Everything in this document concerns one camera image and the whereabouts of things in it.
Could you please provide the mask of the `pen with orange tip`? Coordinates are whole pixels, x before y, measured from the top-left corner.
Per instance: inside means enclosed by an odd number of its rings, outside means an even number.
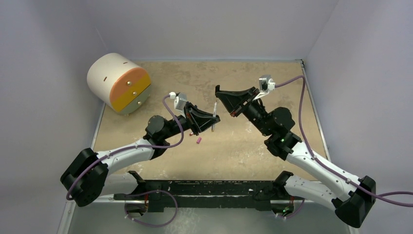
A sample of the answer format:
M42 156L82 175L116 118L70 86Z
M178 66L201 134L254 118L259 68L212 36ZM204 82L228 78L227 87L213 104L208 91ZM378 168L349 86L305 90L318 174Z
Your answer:
M215 101L215 102L214 102L214 106L213 106L213 116L214 116L214 117L217 116L217 102L218 102L218 101ZM211 131L212 131L212 132L215 131L215 124L213 124L213 125L211 126Z

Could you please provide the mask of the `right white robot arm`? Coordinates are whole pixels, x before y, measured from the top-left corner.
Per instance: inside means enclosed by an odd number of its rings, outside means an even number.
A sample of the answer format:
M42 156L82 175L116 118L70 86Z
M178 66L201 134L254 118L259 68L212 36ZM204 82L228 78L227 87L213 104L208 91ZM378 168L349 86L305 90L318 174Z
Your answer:
M278 107L267 112L258 98L259 92L255 87L244 91L215 87L215 96L232 117L243 114L267 137L264 144L273 156L300 167L318 180L311 182L282 172L273 186L274 194L279 198L292 195L311 200L333 210L345 224L360 228L375 204L371 193L376 191L376 182L367 175L353 175L308 149L291 131L295 122L290 110Z

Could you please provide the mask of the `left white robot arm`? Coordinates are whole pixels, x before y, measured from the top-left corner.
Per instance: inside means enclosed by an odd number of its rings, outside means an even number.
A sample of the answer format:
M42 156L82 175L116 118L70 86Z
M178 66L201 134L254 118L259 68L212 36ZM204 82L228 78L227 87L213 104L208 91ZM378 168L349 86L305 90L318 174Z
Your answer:
M101 196L106 180L114 172L161 156L168 148L181 144L187 130L198 135L218 122L219 115L199 110L187 102L183 115L173 115L170 120L152 116L145 135L134 143L99 152L91 148L81 150L60 177L67 190L66 199L75 201L79 207L89 205Z

